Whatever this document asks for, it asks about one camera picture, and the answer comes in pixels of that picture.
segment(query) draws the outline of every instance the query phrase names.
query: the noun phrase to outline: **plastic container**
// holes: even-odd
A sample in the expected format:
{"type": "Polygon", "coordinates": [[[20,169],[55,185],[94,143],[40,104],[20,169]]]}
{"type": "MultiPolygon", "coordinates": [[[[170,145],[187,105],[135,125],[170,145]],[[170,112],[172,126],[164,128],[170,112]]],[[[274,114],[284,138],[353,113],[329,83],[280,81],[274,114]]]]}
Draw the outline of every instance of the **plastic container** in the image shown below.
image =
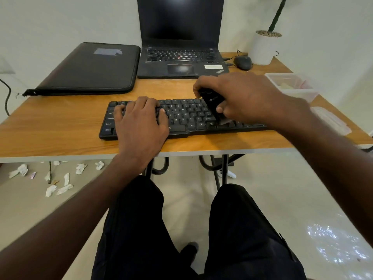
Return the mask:
{"type": "Polygon", "coordinates": [[[314,80],[298,73],[266,73],[265,76],[282,93],[305,99],[311,103],[319,94],[320,88],[314,80]]]}

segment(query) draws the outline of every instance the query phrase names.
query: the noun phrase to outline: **black laptop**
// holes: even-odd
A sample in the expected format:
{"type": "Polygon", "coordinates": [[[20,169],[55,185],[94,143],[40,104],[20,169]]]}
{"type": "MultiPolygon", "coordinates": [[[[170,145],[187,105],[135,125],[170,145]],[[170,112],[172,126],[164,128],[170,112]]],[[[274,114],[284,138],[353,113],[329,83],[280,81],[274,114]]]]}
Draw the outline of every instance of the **black laptop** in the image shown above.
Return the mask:
{"type": "Polygon", "coordinates": [[[224,0],[137,0],[142,51],[138,78],[228,73],[217,49],[224,0]]]}

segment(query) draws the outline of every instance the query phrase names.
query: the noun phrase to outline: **black laptop sleeve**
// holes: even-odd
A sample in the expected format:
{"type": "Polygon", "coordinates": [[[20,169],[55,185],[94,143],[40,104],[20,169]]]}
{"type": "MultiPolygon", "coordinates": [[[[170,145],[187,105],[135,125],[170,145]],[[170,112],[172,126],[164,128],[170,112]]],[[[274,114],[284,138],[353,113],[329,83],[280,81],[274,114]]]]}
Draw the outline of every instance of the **black laptop sleeve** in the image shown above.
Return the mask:
{"type": "Polygon", "coordinates": [[[133,89],[140,57],[135,45],[84,42],[28,95],[123,94],[133,89]]]}

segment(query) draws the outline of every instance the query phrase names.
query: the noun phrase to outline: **tiled floor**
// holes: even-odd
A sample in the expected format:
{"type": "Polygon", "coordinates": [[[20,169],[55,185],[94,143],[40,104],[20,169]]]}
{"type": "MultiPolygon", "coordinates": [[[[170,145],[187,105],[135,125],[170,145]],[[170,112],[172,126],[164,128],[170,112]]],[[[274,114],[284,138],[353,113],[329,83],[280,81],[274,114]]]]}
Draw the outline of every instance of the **tiled floor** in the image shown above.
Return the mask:
{"type": "MultiPolygon", "coordinates": [[[[55,166],[53,179],[63,183],[63,175],[70,172],[74,188],[50,198],[44,196],[48,187],[44,181],[47,163],[29,163],[26,177],[11,180],[8,172],[20,164],[4,164],[0,168],[0,249],[98,175],[95,162],[87,161],[82,175],[75,174],[79,161],[55,166]],[[35,179],[29,179],[34,171],[35,179]]],[[[162,164],[163,159],[156,159],[157,168],[162,164]]],[[[229,181],[247,189],[301,260],[307,277],[373,279],[372,248],[298,153],[250,154],[237,160],[230,170],[237,178],[229,181]]],[[[180,250],[192,240],[200,244],[192,267],[202,273],[208,252],[210,204],[216,194],[213,173],[199,165],[198,157],[171,157],[168,171],[153,180],[165,197],[163,220],[176,248],[180,250]]],[[[104,219],[105,216],[64,279],[90,278],[104,219]]]]}

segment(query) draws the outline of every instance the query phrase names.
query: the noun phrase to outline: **shoe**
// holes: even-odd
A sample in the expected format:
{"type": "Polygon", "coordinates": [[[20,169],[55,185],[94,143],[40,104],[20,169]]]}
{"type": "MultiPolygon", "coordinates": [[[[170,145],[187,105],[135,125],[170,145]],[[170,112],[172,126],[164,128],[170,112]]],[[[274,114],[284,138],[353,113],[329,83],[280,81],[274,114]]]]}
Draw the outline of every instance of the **shoe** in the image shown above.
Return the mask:
{"type": "Polygon", "coordinates": [[[195,241],[191,241],[189,244],[187,244],[180,252],[182,262],[184,262],[187,266],[191,266],[198,249],[199,245],[195,241]]]}

